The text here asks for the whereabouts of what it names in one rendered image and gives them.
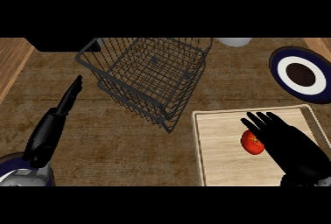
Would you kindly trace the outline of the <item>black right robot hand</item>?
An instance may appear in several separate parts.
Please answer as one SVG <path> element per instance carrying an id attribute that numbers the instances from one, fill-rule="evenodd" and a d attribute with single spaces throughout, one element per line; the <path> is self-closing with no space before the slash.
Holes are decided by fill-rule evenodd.
<path id="1" fill-rule="evenodd" d="M 331 160 L 320 146 L 295 126 L 273 112 L 249 112 L 245 126 L 264 143 L 286 176 L 298 183 L 315 184 L 331 177 Z"/>

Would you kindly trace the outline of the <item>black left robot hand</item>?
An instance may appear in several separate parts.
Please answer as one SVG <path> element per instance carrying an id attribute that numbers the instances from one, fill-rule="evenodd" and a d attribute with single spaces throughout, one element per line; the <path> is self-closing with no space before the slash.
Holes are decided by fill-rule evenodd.
<path id="1" fill-rule="evenodd" d="M 69 112 L 73 109 L 79 93 L 83 89 L 83 76 L 75 80 L 61 102 L 47 112 L 27 142 L 23 159 L 35 168 L 42 168 L 54 156 L 58 141 L 66 127 Z"/>

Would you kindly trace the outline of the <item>red tomato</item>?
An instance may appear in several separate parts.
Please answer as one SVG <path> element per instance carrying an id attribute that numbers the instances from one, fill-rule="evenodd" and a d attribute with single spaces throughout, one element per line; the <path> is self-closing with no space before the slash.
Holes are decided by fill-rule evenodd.
<path id="1" fill-rule="evenodd" d="M 250 130 L 243 133 L 242 145 L 246 151 L 253 155 L 259 155 L 265 151 L 265 145 Z"/>

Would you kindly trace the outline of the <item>pale wooden tray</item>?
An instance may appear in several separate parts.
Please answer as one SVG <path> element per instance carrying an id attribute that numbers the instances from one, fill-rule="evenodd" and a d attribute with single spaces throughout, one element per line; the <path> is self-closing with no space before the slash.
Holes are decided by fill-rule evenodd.
<path id="1" fill-rule="evenodd" d="M 242 145 L 248 112 L 274 112 L 296 126 L 331 159 L 331 142 L 308 104 L 193 112 L 202 186 L 280 186 L 286 175 L 267 151 L 252 155 Z"/>

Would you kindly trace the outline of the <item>dark blue and white plate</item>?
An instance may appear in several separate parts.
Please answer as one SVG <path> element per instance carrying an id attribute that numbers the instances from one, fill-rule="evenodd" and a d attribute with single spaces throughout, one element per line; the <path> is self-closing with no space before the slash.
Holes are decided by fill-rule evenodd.
<path id="1" fill-rule="evenodd" d="M 284 46 L 271 55 L 270 69 L 277 83 L 298 99 L 331 103 L 331 62 L 320 53 Z"/>

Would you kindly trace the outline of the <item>light wooden panel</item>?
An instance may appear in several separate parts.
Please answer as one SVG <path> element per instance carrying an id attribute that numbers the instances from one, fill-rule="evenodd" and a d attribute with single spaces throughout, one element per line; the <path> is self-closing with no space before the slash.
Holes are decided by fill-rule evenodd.
<path id="1" fill-rule="evenodd" d="M 7 98 L 35 49 L 26 38 L 0 38 L 0 103 Z"/>
<path id="2" fill-rule="evenodd" d="M 331 45 L 321 38 L 305 38 L 305 43 L 313 51 L 331 61 Z"/>

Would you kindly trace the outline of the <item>white round container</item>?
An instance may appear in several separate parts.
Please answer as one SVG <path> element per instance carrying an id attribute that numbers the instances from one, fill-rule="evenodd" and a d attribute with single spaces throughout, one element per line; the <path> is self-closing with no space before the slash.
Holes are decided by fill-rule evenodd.
<path id="1" fill-rule="evenodd" d="M 218 40 L 231 47 L 243 47 L 248 46 L 252 42 L 252 38 L 218 38 Z"/>

